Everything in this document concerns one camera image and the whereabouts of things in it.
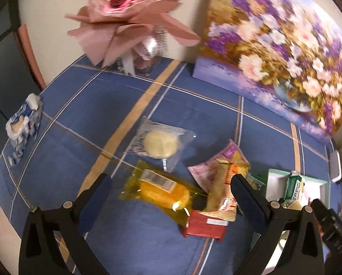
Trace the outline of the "pink flower bouquet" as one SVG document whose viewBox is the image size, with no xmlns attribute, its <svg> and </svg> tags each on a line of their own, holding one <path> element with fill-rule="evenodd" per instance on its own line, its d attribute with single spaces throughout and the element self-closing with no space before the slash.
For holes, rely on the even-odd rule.
<svg viewBox="0 0 342 275">
<path fill-rule="evenodd" d="M 153 65 L 166 48 L 165 36 L 192 47 L 200 36 L 170 15 L 179 0 L 86 0 L 77 14 L 66 18 L 79 22 L 69 30 L 93 65 L 118 62 L 125 74 L 134 75 Z"/>
</svg>

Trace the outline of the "beige orange snack packet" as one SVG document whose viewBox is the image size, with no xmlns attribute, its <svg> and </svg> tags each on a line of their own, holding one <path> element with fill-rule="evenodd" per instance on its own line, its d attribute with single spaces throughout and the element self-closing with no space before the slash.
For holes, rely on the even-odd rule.
<svg viewBox="0 0 342 275">
<path fill-rule="evenodd" d="M 231 180 L 237 174 L 246 178 L 249 169 L 250 164 L 239 152 L 231 159 L 217 159 L 217 172 L 208 191 L 206 207 L 201 213 L 207 217 L 234 222 L 237 201 L 231 192 Z"/>
</svg>

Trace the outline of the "green white cracker packet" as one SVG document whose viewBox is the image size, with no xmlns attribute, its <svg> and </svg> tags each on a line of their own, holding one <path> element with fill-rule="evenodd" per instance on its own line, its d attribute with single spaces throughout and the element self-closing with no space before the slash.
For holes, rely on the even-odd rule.
<svg viewBox="0 0 342 275">
<path fill-rule="evenodd" d="M 304 191 L 305 180 L 297 171 L 292 171 L 286 181 L 284 200 L 299 201 Z"/>
</svg>

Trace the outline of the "clear-wrapped white round pastry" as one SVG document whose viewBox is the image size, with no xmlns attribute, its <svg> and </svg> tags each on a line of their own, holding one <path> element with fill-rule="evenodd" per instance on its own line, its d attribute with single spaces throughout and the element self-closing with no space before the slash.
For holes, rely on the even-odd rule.
<svg viewBox="0 0 342 275">
<path fill-rule="evenodd" d="M 129 152 L 160 160 L 163 171 L 172 172 L 185 148 L 196 138 L 191 130 L 161 124 L 143 117 Z"/>
</svg>

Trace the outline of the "crumpled blue white wrapper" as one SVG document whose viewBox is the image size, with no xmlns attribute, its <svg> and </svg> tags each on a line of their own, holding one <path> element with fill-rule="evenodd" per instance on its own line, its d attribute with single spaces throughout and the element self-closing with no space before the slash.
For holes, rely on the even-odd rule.
<svg viewBox="0 0 342 275">
<path fill-rule="evenodd" d="M 36 138 L 40 128 L 43 101 L 40 96 L 31 93 L 19 110 L 6 123 L 8 139 L 14 151 L 7 157 L 10 166 L 16 165 L 23 157 L 29 138 Z"/>
</svg>

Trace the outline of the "green-edged clear round cookie pack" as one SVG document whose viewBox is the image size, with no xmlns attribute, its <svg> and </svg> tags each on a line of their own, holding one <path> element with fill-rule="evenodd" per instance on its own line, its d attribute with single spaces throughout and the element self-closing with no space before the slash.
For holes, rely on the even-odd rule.
<svg viewBox="0 0 342 275">
<path fill-rule="evenodd" d="M 253 176 L 250 173 L 247 174 L 246 180 L 256 191 L 261 191 L 266 186 L 265 182 L 261 181 L 259 178 Z"/>
</svg>

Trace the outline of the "blue plaid tablecloth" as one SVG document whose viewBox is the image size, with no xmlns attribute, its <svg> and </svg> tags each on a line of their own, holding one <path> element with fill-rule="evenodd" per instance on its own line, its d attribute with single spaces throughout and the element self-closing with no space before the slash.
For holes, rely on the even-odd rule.
<svg viewBox="0 0 342 275">
<path fill-rule="evenodd" d="M 82 58 L 42 92 L 42 122 L 22 159 L 0 156 L 0 207 L 18 235 L 32 206 L 55 209 L 101 174 L 112 179 L 85 240 L 109 274 L 232 274 L 254 233 L 237 213 L 221 241 L 184 237 L 178 224 L 139 194 L 120 194 L 138 162 L 165 171 L 207 195 L 221 160 L 247 161 L 250 173 L 295 170 L 329 178 L 327 140 L 259 103 L 193 76 L 194 67 L 165 59 L 149 76 L 125 76 Z"/>
</svg>

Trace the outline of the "white rectangular device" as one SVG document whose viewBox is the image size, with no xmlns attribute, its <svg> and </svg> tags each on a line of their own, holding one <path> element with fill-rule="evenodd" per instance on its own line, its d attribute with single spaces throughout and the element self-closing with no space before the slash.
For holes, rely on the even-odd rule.
<svg viewBox="0 0 342 275">
<path fill-rule="evenodd" d="M 330 154 L 330 179 L 333 183 L 342 179 L 341 158 L 338 150 Z"/>
</svg>

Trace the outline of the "red rectangular snack bar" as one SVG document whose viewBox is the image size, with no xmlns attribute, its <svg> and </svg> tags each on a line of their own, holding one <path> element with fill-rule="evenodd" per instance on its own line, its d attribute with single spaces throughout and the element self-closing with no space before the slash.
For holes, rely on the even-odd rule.
<svg viewBox="0 0 342 275">
<path fill-rule="evenodd" d="M 218 242 L 222 240 L 228 221 L 207 217 L 198 210 L 193 210 L 186 220 L 182 234 L 185 238 L 188 236 L 214 238 Z"/>
</svg>

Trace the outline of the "yellow cake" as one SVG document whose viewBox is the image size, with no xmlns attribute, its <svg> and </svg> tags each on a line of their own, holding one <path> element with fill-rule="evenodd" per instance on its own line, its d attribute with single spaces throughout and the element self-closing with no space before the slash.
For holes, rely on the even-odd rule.
<svg viewBox="0 0 342 275">
<path fill-rule="evenodd" d="M 139 160 L 123 186 L 119 199 L 143 201 L 162 210 L 181 226 L 185 226 L 194 210 L 203 210 L 207 194 L 200 188 Z"/>
</svg>

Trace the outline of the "pink snack packet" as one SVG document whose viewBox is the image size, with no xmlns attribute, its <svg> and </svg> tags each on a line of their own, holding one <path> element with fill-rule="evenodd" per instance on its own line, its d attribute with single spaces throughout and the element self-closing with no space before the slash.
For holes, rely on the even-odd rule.
<svg viewBox="0 0 342 275">
<path fill-rule="evenodd" d="M 242 160 L 248 162 L 240 148 L 231 139 L 229 139 L 226 147 L 219 153 L 211 157 L 209 160 L 198 165 L 187 167 L 188 171 L 191 173 L 196 183 L 206 193 L 208 193 L 208 191 L 210 190 L 213 184 L 214 177 L 217 173 L 218 159 Z"/>
</svg>

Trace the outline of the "cream jelly cup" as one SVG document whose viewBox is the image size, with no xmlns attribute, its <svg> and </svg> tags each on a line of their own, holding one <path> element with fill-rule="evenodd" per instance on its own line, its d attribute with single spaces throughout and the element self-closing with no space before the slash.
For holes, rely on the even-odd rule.
<svg viewBox="0 0 342 275">
<path fill-rule="evenodd" d="M 302 210 L 303 204 L 298 199 L 295 201 L 286 200 L 283 203 L 283 207 L 285 209 L 291 209 L 291 210 Z"/>
</svg>

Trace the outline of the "white teal-rimmed tray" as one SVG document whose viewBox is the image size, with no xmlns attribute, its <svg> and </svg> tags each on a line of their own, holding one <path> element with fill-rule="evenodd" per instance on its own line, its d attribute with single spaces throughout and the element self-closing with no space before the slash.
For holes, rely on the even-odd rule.
<svg viewBox="0 0 342 275">
<path fill-rule="evenodd" d="M 324 206 L 330 204 L 330 188 L 327 181 L 305 176 L 296 171 L 269 169 L 265 197 L 268 201 L 283 199 L 286 209 L 301 210 L 315 199 Z"/>
</svg>

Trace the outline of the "floral canvas painting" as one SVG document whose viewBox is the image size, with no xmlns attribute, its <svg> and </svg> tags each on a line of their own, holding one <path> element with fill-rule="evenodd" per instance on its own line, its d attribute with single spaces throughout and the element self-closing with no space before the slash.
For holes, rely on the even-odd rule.
<svg viewBox="0 0 342 275">
<path fill-rule="evenodd" d="M 313 0 L 210 0 L 193 76 L 317 140 L 342 126 L 342 30 Z"/>
</svg>

